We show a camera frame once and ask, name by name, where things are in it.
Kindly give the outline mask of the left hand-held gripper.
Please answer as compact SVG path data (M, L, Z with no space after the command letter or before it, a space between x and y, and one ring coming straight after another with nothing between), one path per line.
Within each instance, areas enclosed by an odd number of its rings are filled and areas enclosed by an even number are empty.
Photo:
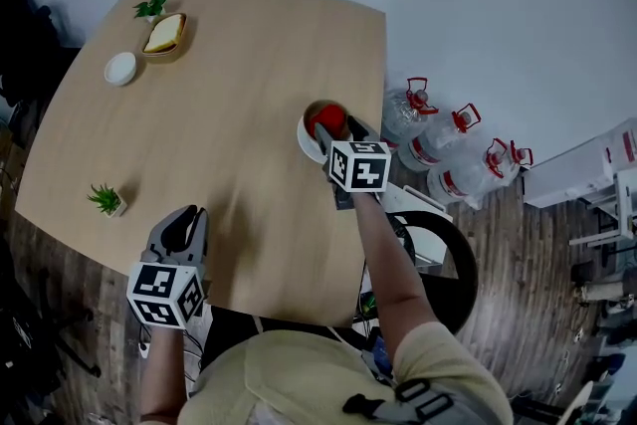
M174 210L151 229L126 289L141 323L187 329L201 314L207 298L207 240L208 213L194 204Z

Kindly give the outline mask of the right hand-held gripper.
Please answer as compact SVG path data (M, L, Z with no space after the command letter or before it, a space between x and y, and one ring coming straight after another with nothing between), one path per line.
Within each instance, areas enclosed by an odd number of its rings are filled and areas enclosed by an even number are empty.
M347 116L349 141L332 140L332 136L319 122L315 124L315 139L323 155L323 167L331 183L337 210L354 208L352 196L367 193L376 197L384 193L388 184L391 152L378 132L368 123L349 114Z

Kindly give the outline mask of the white plate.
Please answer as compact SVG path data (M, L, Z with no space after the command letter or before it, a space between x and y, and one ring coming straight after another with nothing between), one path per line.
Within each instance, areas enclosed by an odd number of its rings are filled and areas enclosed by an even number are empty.
M308 108L297 126L297 141L302 152L310 160L323 164L326 155L323 155L315 139L315 124L321 123L333 140L347 140L347 111L340 106L329 104L326 106L314 106Z

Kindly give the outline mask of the small white dish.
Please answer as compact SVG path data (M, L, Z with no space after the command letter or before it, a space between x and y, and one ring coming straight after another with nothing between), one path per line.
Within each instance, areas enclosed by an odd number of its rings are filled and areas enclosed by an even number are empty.
M105 66L107 83L121 87L131 82L136 74L136 57L132 52L122 52L113 56Z

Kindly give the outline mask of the person's right forearm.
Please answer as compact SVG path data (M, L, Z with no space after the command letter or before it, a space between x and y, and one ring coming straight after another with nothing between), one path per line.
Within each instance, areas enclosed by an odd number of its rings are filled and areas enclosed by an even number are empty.
M379 327L388 354L393 358L411 330L437 318L419 274L395 236L382 206L364 193L354 194L353 204Z

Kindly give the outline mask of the person's left forearm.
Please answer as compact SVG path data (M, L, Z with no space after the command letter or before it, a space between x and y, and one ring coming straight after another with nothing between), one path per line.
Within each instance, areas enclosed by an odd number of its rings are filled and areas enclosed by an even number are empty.
M155 327L140 384L140 420L176 425L187 402L181 329Z

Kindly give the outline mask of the clear water jug red cap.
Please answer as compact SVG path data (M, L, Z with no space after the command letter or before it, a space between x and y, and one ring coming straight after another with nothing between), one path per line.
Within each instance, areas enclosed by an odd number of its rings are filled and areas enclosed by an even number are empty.
M477 155L458 153L441 162L427 174L429 196L442 205L464 202L480 210L484 197L505 182L505 163L509 147L499 138Z
M439 109L430 104L428 79L407 78L400 88L388 89L383 98L380 139L395 152L419 135Z
M510 155L512 162L518 167L533 166L533 153L529 147L518 147L512 140L510 142Z
M435 114L419 135L398 148L398 159L414 172L428 171L449 159L481 121L473 103L450 113Z

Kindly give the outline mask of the spiky potted plant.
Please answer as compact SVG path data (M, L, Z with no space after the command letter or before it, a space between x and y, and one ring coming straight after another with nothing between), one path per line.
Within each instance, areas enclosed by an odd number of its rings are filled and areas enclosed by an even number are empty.
M91 185L91 193L87 195L87 199L109 218L121 216L127 208L125 200L114 188L106 184L98 187Z

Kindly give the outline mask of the low white box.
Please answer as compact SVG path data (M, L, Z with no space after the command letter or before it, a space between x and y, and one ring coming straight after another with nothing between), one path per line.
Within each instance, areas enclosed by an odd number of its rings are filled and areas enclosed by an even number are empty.
M397 214L405 211L425 211L441 216L452 222L445 207L423 193L405 185L403 188L389 183L382 195L381 203L387 213ZM424 228L408 226L408 222L399 217L398 221L406 227L414 247L415 264L418 268L441 266L447 253L446 245L435 234Z

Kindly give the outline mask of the black equipment stand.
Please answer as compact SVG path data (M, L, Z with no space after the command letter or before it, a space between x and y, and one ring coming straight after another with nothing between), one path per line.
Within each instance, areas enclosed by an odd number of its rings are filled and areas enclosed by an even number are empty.
M91 322L94 313L82 309L55 319L48 301L49 272L38 274L35 304L16 279L7 242L0 237L0 422L26 422L27 404L42 404L66 377L65 354L88 375L102 376L101 368L87 364L62 338L61 332L79 322Z

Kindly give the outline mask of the black round bin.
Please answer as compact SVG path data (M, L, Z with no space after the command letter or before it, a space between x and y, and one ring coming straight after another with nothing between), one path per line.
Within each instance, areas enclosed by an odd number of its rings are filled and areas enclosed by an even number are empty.
M437 319L452 334L458 333L472 313L479 283L477 262L467 239L451 221L432 212L387 212L386 216L413 265L416 265L416 252L408 227L432 233L450 251L456 279L417 273Z

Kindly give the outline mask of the person's cream knit sweater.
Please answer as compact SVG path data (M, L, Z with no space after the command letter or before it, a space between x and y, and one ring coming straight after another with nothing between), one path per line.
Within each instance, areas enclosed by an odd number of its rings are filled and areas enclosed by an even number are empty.
M403 383L426 379L488 413L490 425L513 425L509 401L491 373L442 324L421 324L403 338L394 362ZM178 425L247 425L256 410L273 411L294 425L371 425L346 414L346 400L362 394L392 402L394 390L372 375L362 357L319 335L273 330L224 352L205 368Z

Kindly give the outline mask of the sandwich in wooden tray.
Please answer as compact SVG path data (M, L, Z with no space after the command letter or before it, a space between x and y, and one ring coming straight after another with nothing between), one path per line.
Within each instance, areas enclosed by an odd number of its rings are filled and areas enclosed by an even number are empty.
M167 16L173 15L173 14L178 14L178 13L172 13L172 14L167 14L167 15L161 15L158 16L157 18L155 18L152 23L150 24L150 28L147 31L147 34L140 40L140 46L139 46L139 50L140 50L140 54L146 59L148 60L151 64L167 64L170 62L174 62L179 56L180 53L182 52L183 48L185 47L185 40L186 40L186 35L187 35L187 23L188 23L188 16L185 13L181 13L183 15L186 16L186 22L184 24L183 27L183 32L181 34L181 38L179 43L173 47L172 49L163 52L163 53L157 53L157 54L145 54L143 52L143 48L148 40L149 34L153 29L153 26L158 23L162 18L165 18Z

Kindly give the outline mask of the bread slice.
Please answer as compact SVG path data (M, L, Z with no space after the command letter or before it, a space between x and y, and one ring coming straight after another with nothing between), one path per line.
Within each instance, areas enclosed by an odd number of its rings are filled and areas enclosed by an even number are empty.
M181 13L162 18L153 26L143 52L157 54L175 47L180 41L185 22L186 16Z

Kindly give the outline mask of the leafy potted plant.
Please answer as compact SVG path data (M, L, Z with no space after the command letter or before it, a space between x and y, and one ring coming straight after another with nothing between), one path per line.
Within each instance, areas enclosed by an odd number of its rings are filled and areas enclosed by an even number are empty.
M148 23L165 13L164 5L167 0L149 0L133 7L135 18L145 19Z

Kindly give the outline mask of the white cabinet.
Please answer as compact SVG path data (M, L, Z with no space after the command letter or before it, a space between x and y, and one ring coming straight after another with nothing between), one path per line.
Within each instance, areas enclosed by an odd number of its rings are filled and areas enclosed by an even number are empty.
M545 208L584 197L632 168L637 168L637 117L526 171L524 201Z

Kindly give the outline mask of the black office chair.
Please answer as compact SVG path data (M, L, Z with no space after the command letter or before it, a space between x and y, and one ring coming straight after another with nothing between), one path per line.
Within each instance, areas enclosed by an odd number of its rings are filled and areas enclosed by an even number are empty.
M48 6L0 0L0 97L8 106L54 91L79 51L61 44Z

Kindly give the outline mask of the pale wooden board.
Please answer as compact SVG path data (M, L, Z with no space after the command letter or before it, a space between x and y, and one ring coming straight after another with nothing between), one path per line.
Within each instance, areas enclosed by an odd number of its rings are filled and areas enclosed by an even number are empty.
M579 419L581 411L587 404L594 386L593 381L587 381L571 403L565 408L555 425L574 425Z

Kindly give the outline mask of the white metal frame table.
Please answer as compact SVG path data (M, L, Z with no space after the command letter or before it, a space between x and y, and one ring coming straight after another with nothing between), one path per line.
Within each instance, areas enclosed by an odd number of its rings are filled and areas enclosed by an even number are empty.
M588 248L633 241L637 237L637 167L619 171L613 178L613 188L589 206L608 214L617 226L598 234L571 239L570 246L585 245Z

